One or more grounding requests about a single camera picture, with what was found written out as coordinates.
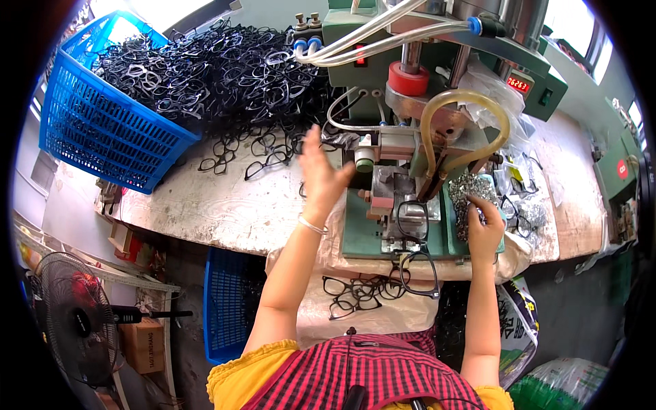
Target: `woman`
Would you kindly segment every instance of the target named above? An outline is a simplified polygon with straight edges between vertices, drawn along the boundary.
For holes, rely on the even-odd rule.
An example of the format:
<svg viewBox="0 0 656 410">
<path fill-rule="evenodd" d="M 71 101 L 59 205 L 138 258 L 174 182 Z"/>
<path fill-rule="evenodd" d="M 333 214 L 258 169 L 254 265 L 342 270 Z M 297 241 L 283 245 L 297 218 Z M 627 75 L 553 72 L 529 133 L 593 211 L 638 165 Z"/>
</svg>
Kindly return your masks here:
<svg viewBox="0 0 656 410">
<path fill-rule="evenodd" d="M 460 374 L 401 337 L 359 335 L 353 328 L 343 337 L 298 349 L 297 310 L 321 228 L 355 172 L 353 163 L 339 171 L 332 168 L 319 147 L 319 132 L 316 125 L 308 131 L 298 158 L 308 197 L 305 210 L 266 280 L 243 354 L 216 366 L 207 378 L 215 409 L 390 410 L 421 409 L 424 403 L 433 410 L 512 409 L 510 396 L 499 387 L 501 338 L 493 270 L 504 225 L 496 207 L 479 198 L 470 198 L 472 284 Z M 484 226 L 476 207 L 485 214 Z M 353 407 L 358 398 L 362 406 Z"/>
</svg>

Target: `red circle label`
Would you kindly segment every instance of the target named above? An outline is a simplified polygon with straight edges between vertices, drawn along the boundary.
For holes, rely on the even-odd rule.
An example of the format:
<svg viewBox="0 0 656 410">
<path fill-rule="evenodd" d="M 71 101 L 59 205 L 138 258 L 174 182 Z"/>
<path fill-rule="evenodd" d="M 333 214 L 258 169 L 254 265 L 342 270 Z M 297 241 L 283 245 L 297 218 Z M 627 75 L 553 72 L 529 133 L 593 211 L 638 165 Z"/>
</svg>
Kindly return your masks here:
<svg viewBox="0 0 656 410">
<path fill-rule="evenodd" d="M 626 179 L 628 177 L 628 168 L 624 163 L 624 159 L 620 159 L 617 162 L 617 175 L 619 175 L 621 179 Z"/>
</svg>

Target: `woman's left hand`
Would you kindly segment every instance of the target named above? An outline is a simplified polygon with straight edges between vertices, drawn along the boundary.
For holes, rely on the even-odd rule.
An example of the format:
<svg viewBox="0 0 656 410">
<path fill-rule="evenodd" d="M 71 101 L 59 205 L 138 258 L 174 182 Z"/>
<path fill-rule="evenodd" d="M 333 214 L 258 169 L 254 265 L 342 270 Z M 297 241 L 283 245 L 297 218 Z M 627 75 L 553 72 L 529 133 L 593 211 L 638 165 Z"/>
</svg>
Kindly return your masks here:
<svg viewBox="0 0 656 410">
<path fill-rule="evenodd" d="M 342 196 L 344 189 L 356 172 L 352 162 L 336 170 L 328 162 L 321 149 L 321 129 L 313 125 L 303 140 L 303 154 L 298 163 L 303 168 L 307 202 L 303 218 L 314 226 L 323 226 L 326 218 Z"/>
</svg>

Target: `silver bracelet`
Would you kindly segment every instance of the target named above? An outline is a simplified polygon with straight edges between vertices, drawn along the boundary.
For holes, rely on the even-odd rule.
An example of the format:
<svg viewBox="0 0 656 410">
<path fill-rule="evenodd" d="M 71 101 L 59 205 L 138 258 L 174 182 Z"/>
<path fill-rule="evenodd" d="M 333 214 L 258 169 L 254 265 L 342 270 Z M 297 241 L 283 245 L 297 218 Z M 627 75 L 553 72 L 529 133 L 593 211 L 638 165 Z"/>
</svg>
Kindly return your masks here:
<svg viewBox="0 0 656 410">
<path fill-rule="evenodd" d="M 310 224 L 308 221 L 305 220 L 305 218 L 303 218 L 303 215 L 299 215 L 299 216 L 298 216 L 298 221 L 299 221 L 301 224 L 307 226 L 309 229 L 315 231 L 315 232 L 316 232 L 317 234 L 319 234 L 319 235 L 325 236 L 325 235 L 328 234 L 328 232 L 330 232 L 330 231 L 328 230 L 328 228 L 326 228 L 325 226 L 323 227 L 323 229 L 321 229 L 321 228 L 317 228 L 317 227 L 314 226 L 313 224 Z"/>
</svg>

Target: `machine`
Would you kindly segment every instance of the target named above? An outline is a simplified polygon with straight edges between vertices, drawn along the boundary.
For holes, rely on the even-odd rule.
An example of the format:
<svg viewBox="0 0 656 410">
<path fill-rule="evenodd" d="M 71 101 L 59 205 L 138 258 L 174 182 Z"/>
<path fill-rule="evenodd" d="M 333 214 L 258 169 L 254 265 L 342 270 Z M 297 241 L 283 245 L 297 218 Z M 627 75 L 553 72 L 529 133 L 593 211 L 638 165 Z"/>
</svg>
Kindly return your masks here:
<svg viewBox="0 0 656 410">
<path fill-rule="evenodd" d="M 477 53 L 523 96 L 526 114 L 546 121 L 567 90 L 539 52 L 547 1 L 328 4 L 323 20 L 297 15 L 295 58 L 328 67 L 332 86 L 347 88 L 328 113 L 328 126 L 351 133 L 344 152 L 358 170 L 348 190 L 343 255 L 390 259 L 423 249 L 428 258 L 468 257 L 448 182 L 477 173 L 507 141 L 510 125 L 495 101 L 458 84 Z M 333 118 L 344 99 L 348 118 Z M 501 129 L 481 130 L 457 102 L 484 106 Z"/>
</svg>

